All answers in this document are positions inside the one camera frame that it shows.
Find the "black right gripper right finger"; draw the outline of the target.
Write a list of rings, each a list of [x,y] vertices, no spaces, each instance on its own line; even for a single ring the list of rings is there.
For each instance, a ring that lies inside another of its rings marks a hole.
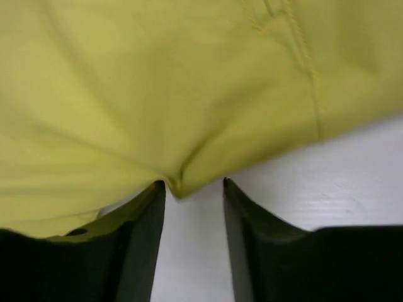
[[[402,300],[400,225],[306,231],[223,187],[236,301]]]

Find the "yellow trousers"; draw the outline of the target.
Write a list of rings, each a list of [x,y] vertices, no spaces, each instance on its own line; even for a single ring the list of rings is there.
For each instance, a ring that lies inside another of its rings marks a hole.
[[[401,1],[2,1],[1,226],[63,235],[401,111]]]

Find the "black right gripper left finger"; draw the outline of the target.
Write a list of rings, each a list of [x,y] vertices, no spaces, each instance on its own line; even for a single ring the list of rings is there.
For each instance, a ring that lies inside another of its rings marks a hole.
[[[157,181],[64,236],[1,230],[2,301],[149,301],[164,223]]]

